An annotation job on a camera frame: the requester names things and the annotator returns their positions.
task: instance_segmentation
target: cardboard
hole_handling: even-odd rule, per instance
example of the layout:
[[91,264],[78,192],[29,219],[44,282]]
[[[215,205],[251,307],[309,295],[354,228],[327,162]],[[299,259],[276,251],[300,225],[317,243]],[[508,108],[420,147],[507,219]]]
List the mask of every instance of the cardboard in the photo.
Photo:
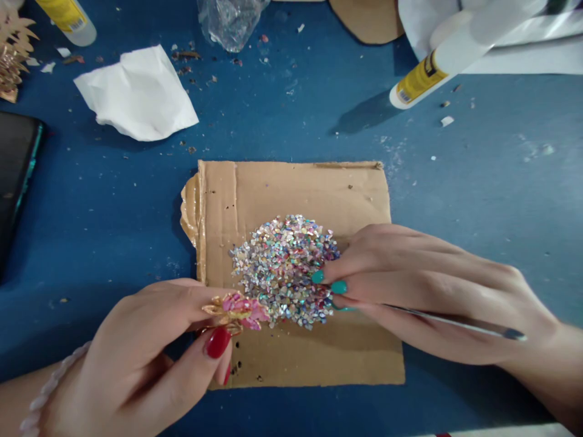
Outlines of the cardboard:
[[[332,229],[341,251],[362,227],[390,221],[377,162],[199,161],[182,198],[181,224],[197,248],[199,280],[239,290],[228,251],[277,215],[302,214]],[[286,322],[233,341],[230,388],[404,383],[400,340],[357,311],[337,311],[312,331]]]
[[405,33],[397,0],[330,0],[342,23],[365,44],[386,44]]

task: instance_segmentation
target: white bead bracelet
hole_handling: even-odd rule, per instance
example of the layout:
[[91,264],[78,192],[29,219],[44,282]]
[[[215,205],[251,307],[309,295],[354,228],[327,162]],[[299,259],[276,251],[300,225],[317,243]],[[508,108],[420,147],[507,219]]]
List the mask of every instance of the white bead bracelet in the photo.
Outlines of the white bead bracelet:
[[55,391],[56,386],[59,385],[59,381],[67,373],[67,370],[83,355],[89,350],[91,342],[85,343],[83,346],[78,347],[75,351],[61,361],[61,366],[51,373],[49,380],[41,388],[41,393],[30,403],[30,413],[25,420],[20,423],[20,431],[22,431],[21,437],[38,437],[41,433],[38,422],[41,419],[41,412],[43,407],[49,400],[49,397],[53,391]]

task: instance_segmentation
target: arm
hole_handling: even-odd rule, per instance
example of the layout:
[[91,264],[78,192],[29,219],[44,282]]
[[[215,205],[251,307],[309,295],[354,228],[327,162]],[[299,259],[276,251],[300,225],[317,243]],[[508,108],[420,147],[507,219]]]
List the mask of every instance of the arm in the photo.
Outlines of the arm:
[[20,435],[20,422],[29,414],[30,403],[58,367],[53,364],[0,384],[0,435]]
[[[213,325],[202,307],[229,290],[192,279],[152,284],[122,299],[87,355],[49,396],[36,426],[43,437],[154,437],[180,419],[212,379],[225,385],[231,334],[206,330],[173,362],[164,348],[187,331]],[[0,436],[17,437],[30,403],[60,363],[0,385]]]
[[[583,331],[560,323],[514,267],[402,226],[370,225],[315,278],[332,284],[338,308],[360,310],[414,347],[450,361],[504,368],[557,420],[583,433]],[[528,340],[419,320],[384,303],[487,320]]]
[[575,435],[583,434],[583,330],[562,325],[550,344],[500,367]]

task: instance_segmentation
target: iridescent sequin pile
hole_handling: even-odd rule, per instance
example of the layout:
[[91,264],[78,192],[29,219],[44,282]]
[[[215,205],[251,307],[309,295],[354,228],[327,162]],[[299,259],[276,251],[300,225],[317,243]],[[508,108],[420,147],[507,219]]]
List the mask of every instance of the iridescent sequin pile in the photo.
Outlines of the iridescent sequin pile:
[[340,257],[332,231],[302,215],[277,216],[251,233],[251,240],[230,251],[233,275],[249,297],[269,310],[270,328],[280,319],[312,330],[333,315],[330,287],[312,282],[312,274],[326,261]]

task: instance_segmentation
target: smartphone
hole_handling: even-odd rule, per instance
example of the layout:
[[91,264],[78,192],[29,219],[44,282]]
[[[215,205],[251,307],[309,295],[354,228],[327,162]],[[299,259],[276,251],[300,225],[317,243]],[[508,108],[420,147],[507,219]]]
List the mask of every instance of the smartphone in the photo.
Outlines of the smartphone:
[[45,130],[36,118],[0,112],[0,283]]

